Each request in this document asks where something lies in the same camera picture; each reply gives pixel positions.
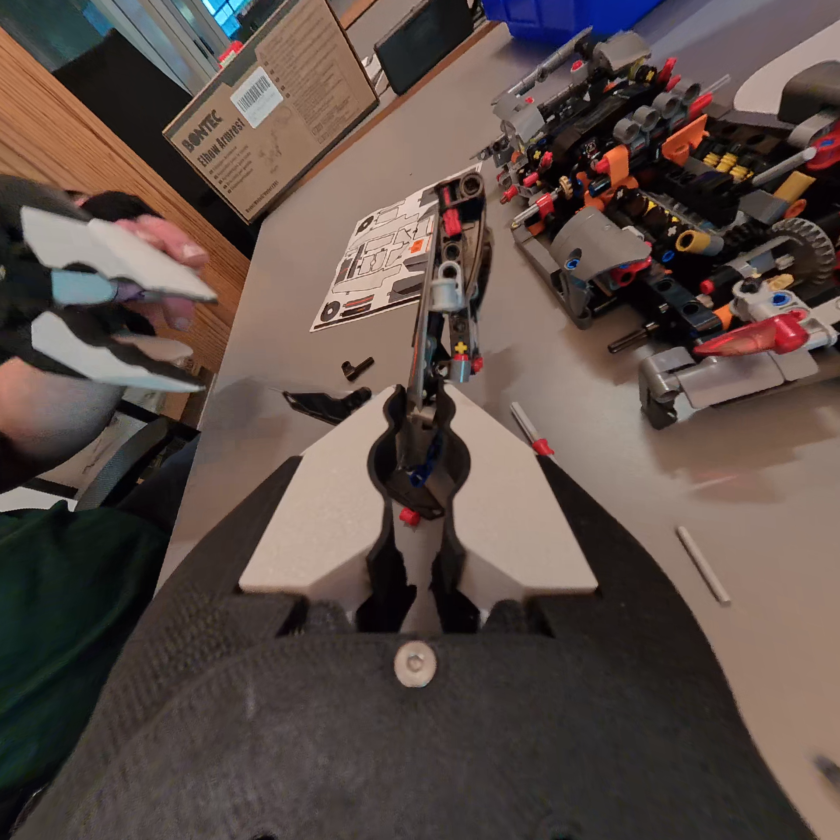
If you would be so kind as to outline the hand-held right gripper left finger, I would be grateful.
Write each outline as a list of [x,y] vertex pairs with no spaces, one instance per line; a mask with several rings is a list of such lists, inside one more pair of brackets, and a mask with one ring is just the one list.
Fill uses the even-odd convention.
[[393,470],[405,390],[393,385],[295,459],[294,470],[238,580],[246,593],[335,602],[357,627],[400,627],[415,601],[396,547]]

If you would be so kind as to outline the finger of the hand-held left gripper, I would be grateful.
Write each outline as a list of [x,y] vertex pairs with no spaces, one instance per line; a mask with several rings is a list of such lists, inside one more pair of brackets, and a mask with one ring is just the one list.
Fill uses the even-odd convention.
[[173,363],[155,360],[130,343],[86,333],[83,313],[44,312],[30,325],[34,351],[92,382],[157,392],[202,392],[205,385]]
[[217,295],[198,275],[118,225],[80,220],[31,206],[20,212],[23,238],[50,269],[86,266],[108,280],[131,281],[164,297],[215,302]]

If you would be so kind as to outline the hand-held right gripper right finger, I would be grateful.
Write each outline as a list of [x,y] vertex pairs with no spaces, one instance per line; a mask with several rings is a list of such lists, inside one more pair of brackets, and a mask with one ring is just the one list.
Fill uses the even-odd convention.
[[451,480],[430,590],[442,628],[479,628],[501,602],[590,595],[598,582],[548,477],[555,467],[452,385],[438,395]]

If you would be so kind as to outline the grey blade lego assembly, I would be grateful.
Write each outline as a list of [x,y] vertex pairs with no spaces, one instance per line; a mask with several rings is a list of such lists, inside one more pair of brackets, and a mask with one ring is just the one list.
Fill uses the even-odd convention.
[[346,395],[325,392],[281,392],[293,411],[320,422],[337,426],[372,399],[370,388],[363,386]]

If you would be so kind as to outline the black lego door assembly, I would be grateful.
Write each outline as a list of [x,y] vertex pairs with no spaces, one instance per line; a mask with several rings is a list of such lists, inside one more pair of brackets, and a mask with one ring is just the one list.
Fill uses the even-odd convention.
[[493,236],[480,164],[430,187],[432,237],[413,336],[395,471],[385,486],[411,525],[434,520],[444,503],[430,483],[444,440],[438,394],[481,372],[480,309],[490,277]]

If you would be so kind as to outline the person's left forearm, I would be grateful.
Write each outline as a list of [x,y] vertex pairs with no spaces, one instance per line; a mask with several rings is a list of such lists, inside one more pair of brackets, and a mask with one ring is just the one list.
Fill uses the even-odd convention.
[[58,467],[109,425],[125,388],[38,370],[19,359],[1,366],[1,492]]

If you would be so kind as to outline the grey lego axle red bush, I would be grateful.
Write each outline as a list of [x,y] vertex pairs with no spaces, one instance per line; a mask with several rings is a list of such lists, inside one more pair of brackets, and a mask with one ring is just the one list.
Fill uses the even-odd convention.
[[554,450],[545,436],[541,435],[529,416],[518,402],[510,404],[511,415],[524,434],[536,455],[554,459]]

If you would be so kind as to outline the short light grey lego axle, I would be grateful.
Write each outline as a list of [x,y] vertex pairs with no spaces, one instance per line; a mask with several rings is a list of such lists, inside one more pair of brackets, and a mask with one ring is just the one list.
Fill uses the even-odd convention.
[[712,569],[706,556],[701,551],[697,541],[694,540],[688,529],[684,526],[678,526],[675,529],[675,534],[717,603],[721,606],[729,606],[732,603],[732,599],[719,580],[716,572]]

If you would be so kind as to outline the lego car chassis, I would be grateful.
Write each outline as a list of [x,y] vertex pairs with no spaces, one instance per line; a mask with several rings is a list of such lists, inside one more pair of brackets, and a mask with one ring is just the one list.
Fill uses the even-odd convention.
[[651,427],[838,378],[838,59],[808,59],[774,124],[710,114],[714,87],[588,27],[493,101],[476,154],[515,245],[578,329],[627,305]]

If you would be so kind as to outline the person's left hand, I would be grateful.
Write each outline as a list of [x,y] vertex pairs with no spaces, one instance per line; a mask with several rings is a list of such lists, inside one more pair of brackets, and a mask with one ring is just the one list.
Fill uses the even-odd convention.
[[[198,275],[208,263],[205,249],[168,220],[144,214],[135,219],[121,219],[117,224]],[[169,297],[147,301],[135,298],[126,306],[156,328],[164,325],[169,330],[187,333],[193,324],[195,304],[187,299]]]

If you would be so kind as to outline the grey office chair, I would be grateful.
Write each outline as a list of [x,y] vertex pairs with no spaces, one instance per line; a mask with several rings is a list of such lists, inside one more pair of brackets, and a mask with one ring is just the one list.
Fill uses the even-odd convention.
[[174,442],[189,444],[200,435],[198,429],[159,415],[126,400],[117,413],[141,421],[143,427],[123,443],[76,496],[76,511],[113,508],[138,487],[143,475]]

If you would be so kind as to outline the cardboard box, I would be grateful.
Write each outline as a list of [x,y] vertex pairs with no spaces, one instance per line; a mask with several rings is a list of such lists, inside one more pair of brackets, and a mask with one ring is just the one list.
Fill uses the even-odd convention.
[[329,3],[287,1],[163,135],[252,224],[379,103]]

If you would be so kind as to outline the sticker sheet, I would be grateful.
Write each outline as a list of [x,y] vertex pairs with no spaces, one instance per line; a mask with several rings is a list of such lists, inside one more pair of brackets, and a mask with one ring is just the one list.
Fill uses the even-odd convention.
[[434,202],[430,184],[357,222],[310,333],[419,301]]

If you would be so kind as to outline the person's green shirt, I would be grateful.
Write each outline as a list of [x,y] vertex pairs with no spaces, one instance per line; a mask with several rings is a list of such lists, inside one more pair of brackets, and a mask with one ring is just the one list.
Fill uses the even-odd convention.
[[111,508],[2,513],[2,792],[42,781],[75,748],[168,542]]

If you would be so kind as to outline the black box device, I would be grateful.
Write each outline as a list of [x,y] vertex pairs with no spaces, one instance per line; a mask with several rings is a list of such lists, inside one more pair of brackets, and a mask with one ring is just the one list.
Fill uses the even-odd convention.
[[474,32],[467,1],[417,3],[374,44],[390,88],[402,96]]

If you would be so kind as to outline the blue plastic parts bin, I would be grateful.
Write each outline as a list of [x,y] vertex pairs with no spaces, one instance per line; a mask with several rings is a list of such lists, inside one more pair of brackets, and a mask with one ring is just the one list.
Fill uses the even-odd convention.
[[592,27],[596,35],[630,29],[661,1],[483,1],[486,17],[515,39],[561,46]]

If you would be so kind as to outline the white book stand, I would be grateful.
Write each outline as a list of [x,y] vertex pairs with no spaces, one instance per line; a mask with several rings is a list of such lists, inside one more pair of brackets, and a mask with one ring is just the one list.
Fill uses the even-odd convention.
[[777,113],[786,82],[808,67],[838,59],[837,41],[818,45],[809,38],[756,70],[737,91],[728,116],[748,125],[783,127]]

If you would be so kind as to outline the wooden post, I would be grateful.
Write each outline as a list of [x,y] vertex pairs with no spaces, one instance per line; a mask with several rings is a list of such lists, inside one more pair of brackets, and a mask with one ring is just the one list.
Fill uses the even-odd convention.
[[47,183],[138,196],[208,251],[203,276],[217,303],[199,306],[185,338],[196,361],[219,372],[249,260],[3,29],[1,128],[2,147]]

